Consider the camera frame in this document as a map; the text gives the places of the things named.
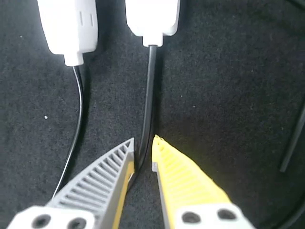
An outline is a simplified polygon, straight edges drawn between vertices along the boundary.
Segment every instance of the white plug housing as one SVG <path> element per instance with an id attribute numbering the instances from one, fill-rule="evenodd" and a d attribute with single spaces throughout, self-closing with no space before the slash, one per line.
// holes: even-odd
<path id="1" fill-rule="evenodd" d="M 163 45 L 163 36 L 177 32 L 180 0 L 125 0 L 131 31 L 143 37 L 143 45 Z"/>
<path id="2" fill-rule="evenodd" d="M 97 46 L 95 0 L 38 0 L 38 7 L 50 51 L 64 55 L 67 66 L 83 64 L 82 54 Z"/>

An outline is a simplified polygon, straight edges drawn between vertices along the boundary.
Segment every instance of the bolt hole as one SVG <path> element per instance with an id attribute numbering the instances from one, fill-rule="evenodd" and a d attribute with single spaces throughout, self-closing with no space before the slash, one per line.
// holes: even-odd
<path id="1" fill-rule="evenodd" d="M 51 216 L 47 214 L 37 216 L 32 223 L 32 227 L 35 229 L 44 228 L 49 224 L 50 220 Z"/>
<path id="2" fill-rule="evenodd" d="M 184 223 L 200 223 L 201 219 L 200 219 L 200 216 L 197 215 L 196 213 L 193 213 L 193 212 L 185 212 L 183 215 L 182 215 L 182 221 Z"/>
<path id="3" fill-rule="evenodd" d="M 217 214 L 218 217 L 221 219 L 229 219 L 229 220 L 236 219 L 236 215 L 232 211 L 229 211 L 227 209 L 221 209 L 217 212 Z"/>
<path id="4" fill-rule="evenodd" d="M 68 224 L 68 229 L 84 229 L 86 227 L 86 220 L 83 218 L 75 218 Z"/>

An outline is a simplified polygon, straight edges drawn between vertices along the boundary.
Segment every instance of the black carpet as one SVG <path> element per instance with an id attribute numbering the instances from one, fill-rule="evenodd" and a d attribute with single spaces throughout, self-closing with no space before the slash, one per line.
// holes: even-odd
<path id="1" fill-rule="evenodd" d="M 305 131 L 278 172 L 305 94 L 305 14 L 281 0 L 181 0 L 178 32 L 158 50 L 154 132 L 192 158 L 259 229 L 284 219 L 305 190 Z M 97 0 L 99 47 L 81 67 L 85 122 L 73 177 L 135 137 L 142 125 L 148 49 L 123 0 Z M 76 126 L 71 68 L 51 54 L 36 0 L 0 2 L 0 228 L 51 197 Z M 147 161 L 121 228 L 163 227 Z M 305 215 L 292 227 L 304 228 Z"/>

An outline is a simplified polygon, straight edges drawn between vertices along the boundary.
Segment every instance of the yellow stripe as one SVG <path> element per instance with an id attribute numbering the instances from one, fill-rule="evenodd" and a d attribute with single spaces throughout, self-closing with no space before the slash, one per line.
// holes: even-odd
<path id="1" fill-rule="evenodd" d="M 130 162 L 127 166 L 126 177 L 125 177 L 124 184 L 123 184 L 123 187 L 122 187 L 120 200 L 119 200 L 118 208 L 116 210 L 116 214 L 115 214 L 115 217 L 114 217 L 112 229 L 119 228 L 121 214 L 122 214 L 124 201 L 125 201 L 125 196 L 126 196 L 126 192 L 127 192 L 128 179 L 129 179 L 130 174 L 132 174 L 132 173 L 134 173 L 134 164 L 133 164 L 133 162 Z"/>

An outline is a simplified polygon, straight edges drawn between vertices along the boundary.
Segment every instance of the wire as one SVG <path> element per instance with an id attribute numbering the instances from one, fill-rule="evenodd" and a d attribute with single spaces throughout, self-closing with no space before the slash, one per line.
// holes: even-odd
<path id="1" fill-rule="evenodd" d="M 70 149 L 68 151 L 68 155 L 67 155 L 67 159 L 65 162 L 65 166 L 62 170 L 61 173 L 61 178 L 58 181 L 57 187 L 54 191 L 54 194 L 52 196 L 52 199 L 55 197 L 55 195 L 59 192 L 59 190 L 62 188 L 62 183 L 63 180 L 65 178 L 71 157 L 73 155 L 76 143 L 77 143 L 77 139 L 78 136 L 80 134 L 80 129 L 81 129 L 81 121 L 82 121 L 82 113 L 83 113 L 83 88 L 82 88 L 82 83 L 81 83 L 81 73 L 80 73 L 80 69 L 78 66 L 74 66 L 73 67 L 73 72 L 76 78 L 76 83 L 77 83 L 77 87 L 78 87 L 78 93 L 79 93 L 79 99 L 80 99 L 80 108 L 79 108 L 79 115 L 78 115 L 78 120 L 77 120 L 77 125 L 76 125 L 76 129 L 75 129 L 75 133 L 74 133 L 74 137 L 70 146 Z"/>
<path id="2" fill-rule="evenodd" d="M 305 211 L 305 193 L 303 194 L 303 197 L 300 202 L 301 203 L 299 204 L 299 206 L 297 206 L 292 211 L 292 213 L 288 216 L 288 218 L 286 218 L 283 222 L 281 222 L 279 226 L 275 227 L 276 229 L 288 229 L 300 218 L 300 216 Z"/>
<path id="3" fill-rule="evenodd" d="M 305 10 L 305 0 L 287 0 L 287 1 L 293 4 L 294 6 L 302 10 Z"/>
<path id="4" fill-rule="evenodd" d="M 284 159 L 283 159 L 281 167 L 280 167 L 280 172 L 282 172 L 282 173 L 284 173 L 287 170 L 288 164 L 289 164 L 291 156 L 295 150 L 295 146 L 301 135 L 304 124 L 305 124 L 305 100 L 303 103 L 303 108 L 301 110 L 300 116 L 297 120 L 294 132 L 291 135 L 291 138 L 289 140 L 287 151 L 285 152 L 285 156 L 284 156 Z"/>
<path id="5" fill-rule="evenodd" d="M 142 126 L 141 140 L 138 150 L 135 154 L 135 173 L 129 178 L 128 191 L 133 186 L 136 178 L 138 177 L 139 171 L 141 170 L 148 151 L 149 137 L 152 124 L 152 112 L 153 112 L 153 83 L 154 83 L 154 71 L 156 66 L 156 45 L 149 46 L 149 59 L 148 59 L 148 70 L 147 70 L 147 84 L 146 84 L 146 98 L 145 98 L 145 109 L 144 119 Z"/>

